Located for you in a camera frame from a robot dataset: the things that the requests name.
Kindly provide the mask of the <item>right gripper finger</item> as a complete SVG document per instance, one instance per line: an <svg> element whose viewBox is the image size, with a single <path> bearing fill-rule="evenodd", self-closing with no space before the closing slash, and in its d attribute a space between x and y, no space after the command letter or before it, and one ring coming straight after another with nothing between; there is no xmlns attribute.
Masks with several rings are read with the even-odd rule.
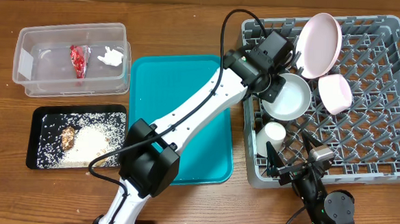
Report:
<svg viewBox="0 0 400 224"><path fill-rule="evenodd" d="M271 142L266 143L266 152L267 152L267 176L271 177L281 177L284 174L281 173L280 168L284 168L285 165L282 162L282 159L277 154Z"/></svg>
<svg viewBox="0 0 400 224"><path fill-rule="evenodd" d="M315 147L320 147L323 146L324 144L318 141L317 138L313 137L311 134L308 132L303 131L302 132L302 139L303 139L303 145L307 153L310 152L311 149Z"/></svg>

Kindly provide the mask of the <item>grey bowl with food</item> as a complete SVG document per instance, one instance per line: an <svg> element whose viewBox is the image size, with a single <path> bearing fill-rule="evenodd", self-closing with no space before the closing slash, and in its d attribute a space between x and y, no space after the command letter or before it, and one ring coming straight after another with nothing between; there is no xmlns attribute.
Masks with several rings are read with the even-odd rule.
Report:
<svg viewBox="0 0 400 224"><path fill-rule="evenodd" d="M264 111L279 121L292 121L299 118L310 107L311 91L307 82L293 73L284 73L285 84L274 102L262 100Z"/></svg>

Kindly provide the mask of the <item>white cup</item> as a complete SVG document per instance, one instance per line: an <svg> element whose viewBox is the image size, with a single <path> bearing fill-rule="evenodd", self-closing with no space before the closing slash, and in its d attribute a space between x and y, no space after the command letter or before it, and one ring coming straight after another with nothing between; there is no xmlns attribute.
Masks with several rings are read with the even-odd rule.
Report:
<svg viewBox="0 0 400 224"><path fill-rule="evenodd" d="M286 129L280 123L277 122L270 122L267 123L259 133L256 134L256 150L257 154L266 157L266 144L270 142L276 150L279 150L282 147L284 138L286 136Z"/></svg>

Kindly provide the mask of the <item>pink bowl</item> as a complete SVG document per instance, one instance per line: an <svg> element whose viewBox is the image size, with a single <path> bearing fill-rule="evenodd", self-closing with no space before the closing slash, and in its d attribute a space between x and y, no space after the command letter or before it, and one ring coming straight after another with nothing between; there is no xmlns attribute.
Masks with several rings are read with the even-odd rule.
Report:
<svg viewBox="0 0 400 224"><path fill-rule="evenodd" d="M353 94L349 83L341 74L319 78L318 91L325 109L331 115L336 115L351 107Z"/></svg>

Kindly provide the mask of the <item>pink plate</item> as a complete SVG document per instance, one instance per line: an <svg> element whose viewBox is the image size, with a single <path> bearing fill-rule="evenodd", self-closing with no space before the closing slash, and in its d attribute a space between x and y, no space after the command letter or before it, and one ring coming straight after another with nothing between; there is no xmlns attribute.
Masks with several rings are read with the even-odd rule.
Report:
<svg viewBox="0 0 400 224"><path fill-rule="evenodd" d="M314 79L326 74L339 56L342 33L336 19L328 13L318 13L303 27L296 45L300 53L296 62L302 76Z"/></svg>

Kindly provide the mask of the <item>teal serving tray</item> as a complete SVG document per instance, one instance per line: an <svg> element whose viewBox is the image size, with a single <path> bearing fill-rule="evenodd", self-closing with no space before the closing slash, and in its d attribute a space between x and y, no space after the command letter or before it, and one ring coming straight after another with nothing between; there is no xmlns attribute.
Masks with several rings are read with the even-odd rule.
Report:
<svg viewBox="0 0 400 224"><path fill-rule="evenodd" d="M219 67L216 55L145 56L132 65L129 122L147 124L189 99ZM234 171L230 110L223 110L184 149L172 185L219 184Z"/></svg>

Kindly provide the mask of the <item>white napkin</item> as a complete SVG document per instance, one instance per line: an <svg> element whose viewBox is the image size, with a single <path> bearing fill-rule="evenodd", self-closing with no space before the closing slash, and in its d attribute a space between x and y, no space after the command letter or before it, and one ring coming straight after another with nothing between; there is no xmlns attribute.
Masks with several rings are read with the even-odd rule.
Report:
<svg viewBox="0 0 400 224"><path fill-rule="evenodd" d="M97 59L106 65L119 66L123 63L123 53L116 49L110 49L109 46L105 46L105 54L98 56Z"/></svg>

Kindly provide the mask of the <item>red snack wrapper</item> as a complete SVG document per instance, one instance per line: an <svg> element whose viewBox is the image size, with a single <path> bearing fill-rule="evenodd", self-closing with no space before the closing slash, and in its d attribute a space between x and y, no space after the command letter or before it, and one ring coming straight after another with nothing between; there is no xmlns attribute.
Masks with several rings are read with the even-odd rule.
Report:
<svg viewBox="0 0 400 224"><path fill-rule="evenodd" d="M75 46L72 45L70 47L70 57L71 63L73 64L73 68L76 72L76 78L81 79L86 76L86 67L88 65L88 61L90 58L91 48L89 46Z"/></svg>

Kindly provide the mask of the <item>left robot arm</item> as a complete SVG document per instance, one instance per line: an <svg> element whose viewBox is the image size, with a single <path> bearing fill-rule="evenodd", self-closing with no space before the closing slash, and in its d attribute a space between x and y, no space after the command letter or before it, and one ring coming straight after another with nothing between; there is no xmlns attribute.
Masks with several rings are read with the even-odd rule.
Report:
<svg viewBox="0 0 400 224"><path fill-rule="evenodd" d="M222 51L212 78L178 108L152 124L133 123L124 147L115 151L121 166L117 195L92 224L134 224L147 200L175 180L182 151L209 122L248 96L275 100L285 82L276 71L294 55L294 45L277 32L257 45Z"/></svg>

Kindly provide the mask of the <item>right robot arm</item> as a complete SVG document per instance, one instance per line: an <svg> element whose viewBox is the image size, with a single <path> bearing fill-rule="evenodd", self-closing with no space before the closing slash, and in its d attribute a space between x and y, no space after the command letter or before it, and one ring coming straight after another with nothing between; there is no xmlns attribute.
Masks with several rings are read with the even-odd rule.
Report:
<svg viewBox="0 0 400 224"><path fill-rule="evenodd" d="M327 192L321 178L330 169L334 152L307 132L302 133L308 159L298 163L283 163L273 145L266 144L267 173L280 185L290 184L301 198L303 207L286 224L291 224L302 212L307 212L312 224L355 224L353 195L346 190Z"/></svg>

